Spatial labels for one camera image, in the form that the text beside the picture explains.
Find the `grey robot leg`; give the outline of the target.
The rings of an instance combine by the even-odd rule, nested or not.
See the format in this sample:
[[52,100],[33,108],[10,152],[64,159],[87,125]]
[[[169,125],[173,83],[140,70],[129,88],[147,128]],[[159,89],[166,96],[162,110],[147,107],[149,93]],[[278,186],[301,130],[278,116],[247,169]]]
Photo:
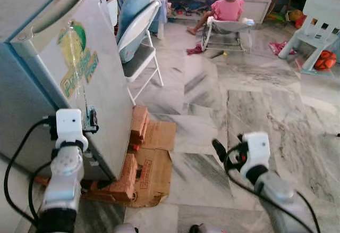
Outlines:
[[124,223],[114,227],[113,233],[139,233],[139,230],[132,224]]
[[226,233],[226,231],[214,225],[202,223],[190,226],[189,233]]

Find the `orange ball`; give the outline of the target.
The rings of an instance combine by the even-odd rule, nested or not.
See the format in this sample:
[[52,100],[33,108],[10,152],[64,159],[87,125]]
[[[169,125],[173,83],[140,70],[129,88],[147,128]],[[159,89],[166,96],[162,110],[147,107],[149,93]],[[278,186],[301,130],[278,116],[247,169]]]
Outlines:
[[337,56],[335,53],[324,50],[321,52],[320,56],[318,56],[313,69],[318,71],[328,71],[335,65],[335,63],[337,63]]

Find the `grey white baby seat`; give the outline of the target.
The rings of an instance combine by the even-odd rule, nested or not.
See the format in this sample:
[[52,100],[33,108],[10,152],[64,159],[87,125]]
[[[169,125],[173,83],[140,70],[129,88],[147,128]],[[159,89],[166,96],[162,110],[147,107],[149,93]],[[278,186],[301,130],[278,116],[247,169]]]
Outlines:
[[210,16],[201,37],[201,48],[206,51],[236,51],[249,53],[252,50],[253,19],[219,21]]

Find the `child in pink shirt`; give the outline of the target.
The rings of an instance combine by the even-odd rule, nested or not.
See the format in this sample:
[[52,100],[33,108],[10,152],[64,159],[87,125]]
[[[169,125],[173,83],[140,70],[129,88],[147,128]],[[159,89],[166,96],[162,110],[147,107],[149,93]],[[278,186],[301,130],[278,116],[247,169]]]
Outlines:
[[195,27],[187,28],[187,32],[196,35],[199,28],[206,24],[210,17],[216,21],[238,21],[243,12],[243,0],[218,0],[215,1],[210,9],[202,14],[201,19]]

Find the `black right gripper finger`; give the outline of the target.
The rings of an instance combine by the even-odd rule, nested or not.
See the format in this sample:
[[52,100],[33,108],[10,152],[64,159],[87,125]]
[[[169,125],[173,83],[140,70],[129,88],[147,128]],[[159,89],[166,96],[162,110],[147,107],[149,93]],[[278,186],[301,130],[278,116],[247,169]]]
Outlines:
[[216,152],[216,155],[218,155],[219,161],[224,162],[228,155],[226,148],[224,148],[224,145],[218,139],[213,139],[212,146]]

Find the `grey robot left leg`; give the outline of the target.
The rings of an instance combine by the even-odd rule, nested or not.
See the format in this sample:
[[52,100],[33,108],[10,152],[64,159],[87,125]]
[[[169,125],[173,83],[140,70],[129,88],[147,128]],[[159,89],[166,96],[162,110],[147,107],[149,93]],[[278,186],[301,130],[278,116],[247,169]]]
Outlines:
[[132,224],[124,223],[114,227],[113,233],[139,233],[139,230]]

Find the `brown cardboard sheet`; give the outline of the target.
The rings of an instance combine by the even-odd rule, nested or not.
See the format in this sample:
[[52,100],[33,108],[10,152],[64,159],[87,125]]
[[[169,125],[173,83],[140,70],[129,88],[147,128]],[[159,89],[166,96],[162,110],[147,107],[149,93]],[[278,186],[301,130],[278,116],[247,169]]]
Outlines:
[[150,208],[168,197],[172,182],[173,162],[170,152],[175,147],[177,126],[173,122],[147,123],[141,147],[134,151],[138,171],[134,199],[129,208]]

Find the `white plastic child chair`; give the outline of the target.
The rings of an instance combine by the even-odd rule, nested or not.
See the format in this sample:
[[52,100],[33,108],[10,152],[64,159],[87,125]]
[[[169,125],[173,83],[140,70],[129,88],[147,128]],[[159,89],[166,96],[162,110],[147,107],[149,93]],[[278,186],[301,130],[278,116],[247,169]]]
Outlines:
[[303,14],[306,18],[302,27],[294,32],[278,56],[284,60],[299,43],[306,43],[315,48],[308,58],[309,63],[314,64],[339,36],[340,0],[306,0]]

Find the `pink cloth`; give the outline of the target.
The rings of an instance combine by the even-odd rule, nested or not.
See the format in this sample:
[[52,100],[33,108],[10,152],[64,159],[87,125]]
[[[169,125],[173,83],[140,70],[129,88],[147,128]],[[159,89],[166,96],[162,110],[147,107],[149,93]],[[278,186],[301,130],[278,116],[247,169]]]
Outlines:
[[284,43],[269,43],[269,48],[274,55],[278,56],[279,53],[283,50],[283,48],[286,46],[287,42]]

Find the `green yellow fruit sticker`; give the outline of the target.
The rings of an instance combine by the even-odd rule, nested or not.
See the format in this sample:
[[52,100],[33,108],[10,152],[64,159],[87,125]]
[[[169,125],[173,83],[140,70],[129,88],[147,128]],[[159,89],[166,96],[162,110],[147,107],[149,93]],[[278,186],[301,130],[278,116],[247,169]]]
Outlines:
[[99,65],[99,55],[87,46],[87,33],[80,22],[72,20],[61,29],[56,43],[65,60],[67,72],[59,83],[63,94],[71,97],[80,87],[80,80],[90,83]]

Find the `blue baby bath tub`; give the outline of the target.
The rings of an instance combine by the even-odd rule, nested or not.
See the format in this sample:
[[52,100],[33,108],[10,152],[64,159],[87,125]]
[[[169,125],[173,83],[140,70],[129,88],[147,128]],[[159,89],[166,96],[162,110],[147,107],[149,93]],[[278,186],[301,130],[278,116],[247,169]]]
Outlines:
[[[123,33],[134,20],[134,17],[136,17],[139,12],[143,11],[147,5],[153,1],[156,0],[124,0],[124,2],[122,2],[116,36],[118,43],[121,40]],[[126,64],[133,59],[134,53],[138,50],[139,45],[143,41],[143,37],[143,34],[139,34],[133,41],[131,41],[131,43],[129,43],[128,46],[119,52],[123,64]]]

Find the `red cloth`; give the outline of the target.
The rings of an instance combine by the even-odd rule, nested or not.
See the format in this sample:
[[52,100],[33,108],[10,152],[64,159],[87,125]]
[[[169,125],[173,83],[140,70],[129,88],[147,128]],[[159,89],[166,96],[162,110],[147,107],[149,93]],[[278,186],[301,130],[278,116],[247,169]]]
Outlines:
[[201,44],[197,44],[194,48],[187,49],[185,51],[187,55],[200,55],[204,52]]

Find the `yellow toy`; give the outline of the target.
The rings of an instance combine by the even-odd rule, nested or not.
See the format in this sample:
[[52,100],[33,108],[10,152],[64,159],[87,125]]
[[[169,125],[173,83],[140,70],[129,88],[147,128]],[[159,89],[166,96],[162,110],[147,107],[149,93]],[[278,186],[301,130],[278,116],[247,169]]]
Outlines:
[[286,19],[289,22],[296,22],[298,19],[304,17],[304,14],[301,10],[293,9],[289,10],[286,13]]

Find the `grey robot right leg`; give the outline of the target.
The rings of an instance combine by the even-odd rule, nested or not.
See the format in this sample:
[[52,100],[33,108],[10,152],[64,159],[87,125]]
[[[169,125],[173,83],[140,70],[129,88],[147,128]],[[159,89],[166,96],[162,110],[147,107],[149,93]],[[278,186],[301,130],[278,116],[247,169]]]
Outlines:
[[214,225],[202,223],[190,226],[189,233],[226,233],[226,231]]

